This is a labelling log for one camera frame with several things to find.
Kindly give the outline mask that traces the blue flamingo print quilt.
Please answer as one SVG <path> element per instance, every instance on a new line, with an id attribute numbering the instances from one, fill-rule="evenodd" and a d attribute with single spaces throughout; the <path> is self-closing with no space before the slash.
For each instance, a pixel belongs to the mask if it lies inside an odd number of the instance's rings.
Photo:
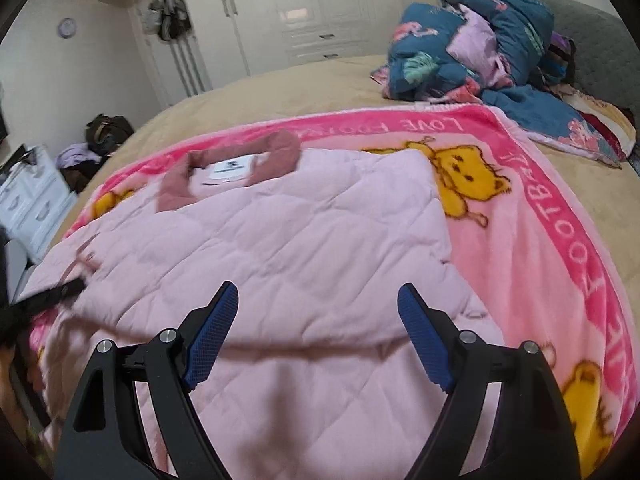
<path id="1" fill-rule="evenodd" d="M 371 78 L 390 100 L 497 107 L 529 139 L 616 167 L 602 136 L 551 92 L 577 89 L 575 53 L 540 0 L 415 2 Z"/>

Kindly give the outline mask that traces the black bag on floor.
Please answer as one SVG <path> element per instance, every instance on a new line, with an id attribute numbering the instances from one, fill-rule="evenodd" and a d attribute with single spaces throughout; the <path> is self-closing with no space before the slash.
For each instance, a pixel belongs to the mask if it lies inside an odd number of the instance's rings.
<path id="1" fill-rule="evenodd" d="M 91 151 L 107 157 L 117 151 L 130 136 L 134 128 L 124 116 L 99 114 L 86 127 L 86 142 Z"/>

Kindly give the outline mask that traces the grey quilted headboard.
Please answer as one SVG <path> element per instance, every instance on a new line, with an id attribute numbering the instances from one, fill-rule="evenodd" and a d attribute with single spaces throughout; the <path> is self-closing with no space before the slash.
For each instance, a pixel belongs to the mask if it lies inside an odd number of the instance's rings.
<path id="1" fill-rule="evenodd" d="M 639 48 L 620 18 L 575 0 L 540 0 L 576 44 L 575 87 L 628 108 L 639 123 Z"/>

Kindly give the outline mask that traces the hanging bags on door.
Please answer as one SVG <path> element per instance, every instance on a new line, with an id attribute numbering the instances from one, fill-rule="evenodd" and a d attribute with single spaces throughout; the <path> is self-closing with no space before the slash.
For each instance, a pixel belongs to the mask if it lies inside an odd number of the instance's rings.
<path id="1" fill-rule="evenodd" d="M 184 0 L 152 0 L 144 14 L 145 32 L 171 42 L 186 36 L 192 24 Z"/>

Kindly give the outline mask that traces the round wall clock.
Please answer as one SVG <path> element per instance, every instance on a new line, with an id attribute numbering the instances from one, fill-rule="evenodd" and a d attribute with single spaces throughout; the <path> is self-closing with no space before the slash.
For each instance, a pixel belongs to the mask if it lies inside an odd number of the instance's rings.
<path id="1" fill-rule="evenodd" d="M 76 35 L 77 32 L 77 23 L 73 18 L 63 18 L 58 23 L 58 36 L 62 39 L 70 39 Z"/>

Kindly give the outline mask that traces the pink quilted jacket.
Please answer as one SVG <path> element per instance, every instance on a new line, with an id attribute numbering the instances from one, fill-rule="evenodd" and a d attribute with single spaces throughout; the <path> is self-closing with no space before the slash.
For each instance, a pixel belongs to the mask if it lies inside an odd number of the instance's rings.
<path id="1" fill-rule="evenodd" d="M 223 282 L 239 310 L 192 394 L 235 479 L 400 479 L 445 396 L 397 312 L 402 285 L 457 326 L 501 330 L 451 260 L 432 166 L 307 148 L 284 177 L 197 190 L 159 211 L 152 182 L 54 246 L 29 292 L 75 276 L 87 286 L 43 344 L 43 396 L 56 445 L 96 344 L 137 344 L 179 325 Z"/>

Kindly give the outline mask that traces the tan bed sheet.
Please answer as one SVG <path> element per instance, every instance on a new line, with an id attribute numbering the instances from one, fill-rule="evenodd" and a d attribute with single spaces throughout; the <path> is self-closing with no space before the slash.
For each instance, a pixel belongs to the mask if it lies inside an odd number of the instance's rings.
<path id="1" fill-rule="evenodd" d="M 63 235 L 92 193 L 111 174 L 192 136 L 266 120 L 388 105 L 370 73 L 378 55 L 310 63 L 250 76 L 166 108 L 107 161 L 79 195 L 55 234 Z M 563 180 L 586 208 L 614 259 L 620 277 L 639 279 L 639 177 L 631 166 L 614 169 L 541 145 Z"/>

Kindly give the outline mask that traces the white wardrobe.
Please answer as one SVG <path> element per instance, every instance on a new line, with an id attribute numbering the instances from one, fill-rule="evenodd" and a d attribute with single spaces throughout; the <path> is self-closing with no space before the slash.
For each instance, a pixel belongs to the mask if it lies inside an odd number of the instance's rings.
<path id="1" fill-rule="evenodd" d="M 435 0 L 149 1 L 186 8 L 205 79 L 221 88 L 285 67 L 384 54 L 405 7 Z"/>

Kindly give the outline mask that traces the white drawer cabinet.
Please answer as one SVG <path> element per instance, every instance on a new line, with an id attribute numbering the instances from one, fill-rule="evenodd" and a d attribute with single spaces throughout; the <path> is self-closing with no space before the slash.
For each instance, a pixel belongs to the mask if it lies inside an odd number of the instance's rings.
<path id="1" fill-rule="evenodd" d="M 1 166 L 1 225 L 34 263 L 47 253 L 76 200 L 43 145 L 21 145 Z"/>

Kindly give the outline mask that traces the pink cartoon fleece blanket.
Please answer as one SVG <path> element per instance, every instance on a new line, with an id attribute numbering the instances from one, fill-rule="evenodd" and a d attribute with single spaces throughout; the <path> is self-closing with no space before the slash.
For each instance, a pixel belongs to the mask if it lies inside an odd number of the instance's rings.
<path id="1" fill-rule="evenodd" d="M 202 134 L 111 174 L 62 240 L 152 182 L 158 210 L 175 210 L 193 204 L 197 190 L 284 177 L 307 148 L 415 150 L 428 159 L 452 263 L 501 330 L 498 346 L 531 340 L 542 351 L 573 425 L 578 479 L 600 474 L 639 404 L 639 341 L 625 286 L 584 206 L 495 107 L 364 108 Z M 77 298 L 32 331 L 42 380 L 49 328 Z"/>

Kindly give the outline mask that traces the lavender clothes pile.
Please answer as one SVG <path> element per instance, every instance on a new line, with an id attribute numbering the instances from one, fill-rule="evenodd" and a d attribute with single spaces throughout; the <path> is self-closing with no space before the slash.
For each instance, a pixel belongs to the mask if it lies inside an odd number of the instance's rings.
<path id="1" fill-rule="evenodd" d="M 102 157 L 89 148 L 86 142 L 70 144 L 55 157 L 55 166 L 58 169 L 72 168 L 85 162 L 95 165 L 102 162 Z"/>

